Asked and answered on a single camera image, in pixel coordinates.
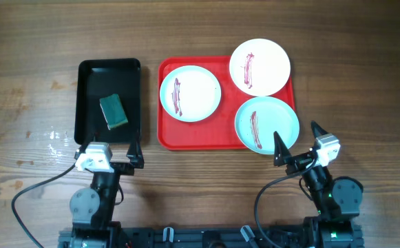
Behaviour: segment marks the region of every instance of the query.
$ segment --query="light blue plate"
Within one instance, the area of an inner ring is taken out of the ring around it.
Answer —
[[[273,155],[277,131],[290,148],[299,136],[299,121],[287,103],[269,96],[255,97],[239,108],[235,116],[238,138],[251,150]]]

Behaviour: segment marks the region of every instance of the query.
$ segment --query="black tray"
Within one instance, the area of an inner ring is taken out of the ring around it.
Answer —
[[[88,136],[106,143],[130,143],[141,134],[140,61],[138,59],[87,60],[78,67],[74,140]],[[128,123],[108,129],[100,99],[118,94]]]

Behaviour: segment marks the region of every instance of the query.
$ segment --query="wood grain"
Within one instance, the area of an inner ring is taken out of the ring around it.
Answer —
[[[124,227],[253,225],[257,192],[284,175],[271,157],[170,152],[156,138],[159,63],[231,54],[252,38],[278,42],[291,58],[302,129],[292,152],[311,145],[311,120],[336,134],[342,149],[330,171],[365,186],[357,222],[366,246],[400,247],[400,1],[20,2],[0,1],[0,247],[34,246],[11,199],[74,161],[85,59],[135,57],[144,67],[146,163],[121,178],[126,199],[114,219]],[[116,158],[126,148],[116,146]],[[73,171],[20,198],[21,217],[42,244],[56,246],[58,231],[71,226],[71,195],[90,181]],[[294,179],[268,190],[260,206],[264,224],[315,214]]]

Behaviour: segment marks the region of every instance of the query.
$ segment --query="wooden table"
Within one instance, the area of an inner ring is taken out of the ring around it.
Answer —
[[[292,63],[301,133],[292,152],[314,139],[310,121],[337,135],[330,165],[365,187],[367,247],[400,247],[400,1],[0,1],[0,247],[33,247],[10,208],[21,189],[74,161],[77,67],[85,59],[135,57],[143,66],[145,168],[122,177],[124,227],[254,225],[253,202],[285,175],[271,156],[242,151],[170,152],[156,138],[157,73],[170,56],[230,55],[242,42],[278,42]],[[116,157],[127,146],[116,146]],[[22,219],[55,247],[71,227],[71,195],[92,175],[73,171],[22,196]],[[297,179],[263,196],[264,224],[302,222],[317,212]]]

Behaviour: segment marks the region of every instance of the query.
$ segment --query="plate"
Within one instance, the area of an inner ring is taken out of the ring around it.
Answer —
[[[186,65],[169,73],[160,87],[160,102],[180,121],[194,122],[210,116],[221,100],[221,87],[208,70]]]
[[[296,113],[285,102],[261,96],[241,105],[235,116],[235,130],[238,138],[249,149],[273,155],[273,133],[277,131],[287,148],[290,148],[299,136],[299,121]]]
[[[244,42],[233,52],[229,63],[233,82],[252,96],[270,96],[282,89],[290,70],[287,53],[267,39]]]

